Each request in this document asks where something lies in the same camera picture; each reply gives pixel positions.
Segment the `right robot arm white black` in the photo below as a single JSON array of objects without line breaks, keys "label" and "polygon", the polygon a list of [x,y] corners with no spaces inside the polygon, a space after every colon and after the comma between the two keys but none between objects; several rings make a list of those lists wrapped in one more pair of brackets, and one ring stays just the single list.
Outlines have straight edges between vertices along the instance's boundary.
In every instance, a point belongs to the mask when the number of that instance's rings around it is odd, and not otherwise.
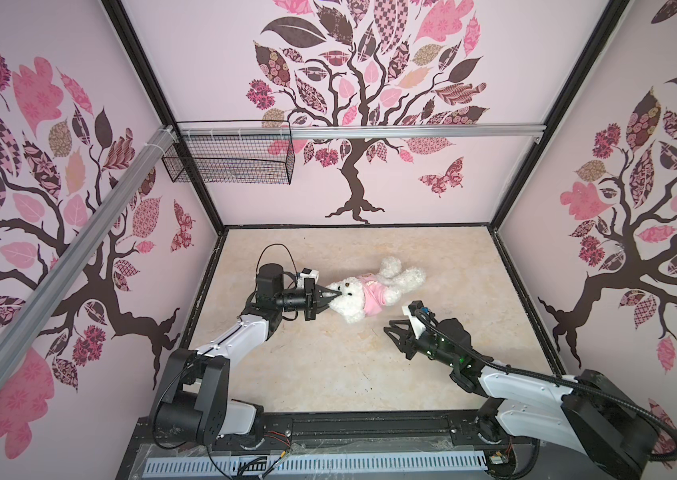
[{"label": "right robot arm white black", "polygon": [[522,373],[474,351],[456,319],[432,328],[392,320],[383,331],[406,359],[421,354],[439,362],[461,390],[484,398],[474,422],[483,441],[533,438],[582,453],[615,479],[642,476],[659,430],[604,375]]}]

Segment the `white teddy bear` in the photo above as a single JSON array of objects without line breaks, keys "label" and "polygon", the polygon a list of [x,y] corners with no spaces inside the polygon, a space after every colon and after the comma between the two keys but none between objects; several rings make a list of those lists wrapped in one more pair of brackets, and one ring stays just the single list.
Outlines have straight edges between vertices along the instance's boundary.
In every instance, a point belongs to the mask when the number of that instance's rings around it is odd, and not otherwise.
[{"label": "white teddy bear", "polygon": [[349,324],[358,323],[394,306],[408,293],[418,290],[426,273],[418,267],[403,268],[402,262],[389,256],[381,260],[378,272],[345,278],[328,286],[339,295],[328,303]]}]

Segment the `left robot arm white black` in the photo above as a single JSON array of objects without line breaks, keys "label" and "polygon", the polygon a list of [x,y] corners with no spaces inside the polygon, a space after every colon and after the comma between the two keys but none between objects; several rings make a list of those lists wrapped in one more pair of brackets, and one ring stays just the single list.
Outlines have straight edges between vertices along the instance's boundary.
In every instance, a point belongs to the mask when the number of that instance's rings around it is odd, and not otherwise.
[{"label": "left robot arm white black", "polygon": [[340,296],[336,288],[321,286],[305,273],[286,272],[280,264],[258,268],[256,288],[230,330],[198,350],[170,354],[150,409],[154,443],[174,449],[212,446],[228,436],[260,439],[256,420],[264,408],[230,397],[232,369],[274,336],[286,312],[302,312],[312,321]]}]

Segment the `pink teddy hoodie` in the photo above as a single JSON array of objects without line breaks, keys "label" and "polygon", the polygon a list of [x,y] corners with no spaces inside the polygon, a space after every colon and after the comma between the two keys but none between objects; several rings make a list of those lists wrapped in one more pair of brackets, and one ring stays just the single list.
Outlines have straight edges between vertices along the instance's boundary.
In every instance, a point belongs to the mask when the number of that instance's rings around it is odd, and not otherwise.
[{"label": "pink teddy hoodie", "polygon": [[387,286],[378,280],[374,274],[363,274],[358,276],[362,293],[364,295],[363,313],[366,317],[376,316],[386,308]]}]

